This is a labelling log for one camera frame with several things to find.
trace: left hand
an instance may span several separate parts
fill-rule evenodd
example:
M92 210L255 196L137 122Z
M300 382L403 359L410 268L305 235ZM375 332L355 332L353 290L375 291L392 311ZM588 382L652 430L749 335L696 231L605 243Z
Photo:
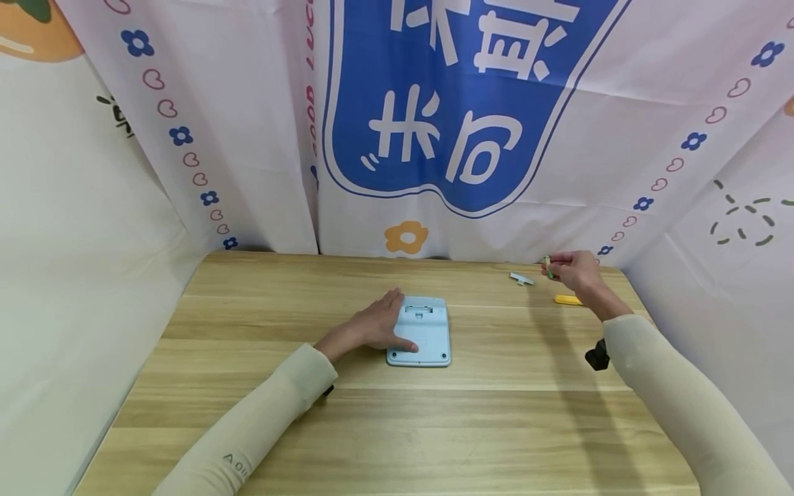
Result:
M363 345L377 350L395 348L416 353L419 351L416 343L395 335L403 299L405 294L399 288L389 290L381 299L356 312L350 320L331 329L314 347L331 363Z

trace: light blue plastic piece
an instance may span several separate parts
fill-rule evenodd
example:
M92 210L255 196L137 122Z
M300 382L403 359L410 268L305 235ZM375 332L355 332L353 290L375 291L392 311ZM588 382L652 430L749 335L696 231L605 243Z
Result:
M386 350L386 362L396 367L448 367L452 363L449 318L442 298L406 296L395 334L415 342L416 353Z
M529 284L531 286L535 285L535 281L528 277L524 277L523 275L516 274L515 272L510 273L510 277L518 281L519 286L523 286L524 284Z

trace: yellow plastic piece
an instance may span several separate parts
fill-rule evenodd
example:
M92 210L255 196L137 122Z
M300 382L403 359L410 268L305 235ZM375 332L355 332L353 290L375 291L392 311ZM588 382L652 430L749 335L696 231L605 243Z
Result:
M579 301L579 298L576 296L570 296L568 294L558 294L554 297L554 302L559 303L560 305L581 305L582 302Z

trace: wooden table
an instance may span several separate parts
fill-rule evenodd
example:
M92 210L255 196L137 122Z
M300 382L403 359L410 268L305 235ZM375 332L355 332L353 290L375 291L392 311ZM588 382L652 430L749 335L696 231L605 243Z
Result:
M647 316L619 271L603 274ZM76 494L150 494L301 343L393 286L447 301L452 365L354 352L240 494L699 494L614 369L584 361L597 319L555 304L567 291L538 266L246 252L198 268Z

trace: cartoon illustration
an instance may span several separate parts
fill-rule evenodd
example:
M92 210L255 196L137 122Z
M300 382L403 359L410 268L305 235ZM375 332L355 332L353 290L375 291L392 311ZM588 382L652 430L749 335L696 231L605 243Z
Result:
M421 222L405 221L400 225L386 229L384 232L386 249L392 253L405 252L408 255L416 255L422 250L429 233L428 228L423 226ZM406 237L412 237L413 239L406 240Z
M714 184L722 190L725 186L718 180L714 181ZM731 220L734 220L737 216L734 216L735 213L743 213L748 212L755 218L760 218L763 222L768 226L769 230L771 231L772 228L775 227L775 221L769 215L758 215L758 209L761 208L760 206L765 206L767 204L773 204L773 200L771 198L758 198L753 200L749 205L744 205L743 207L738 206L734 197L730 196L729 194L725 195L725 201L730 204L730 208L727 212L725 212L726 217L731 217ZM794 201L792 200L783 200L780 202L783 206L794 206ZM716 221L714 224L711 225L711 235L717 235L718 240L717 244L728 244L732 239L730 236L721 237L717 234L717 228L720 226L720 222ZM745 229L743 227L739 227L736 229L736 233L741 240L747 240L747 234L745 233ZM769 233L767 236L762 237L761 239L757 239L754 241L756 246L765 246L769 244L773 239L774 235Z
M103 96L98 96L97 102L104 103L105 105L110 105L111 108L113 109L113 119L115 119L115 121L117 122L116 127L120 128L124 126L124 131L128 138L135 136L135 133L133 133L132 126L130 126L129 122L127 122L127 117L124 117L124 113L121 111L121 107L118 106L118 104L116 103L116 98L113 98L113 96L111 96L110 99L108 99Z
M84 50L53 0L0 0L0 52L64 62Z

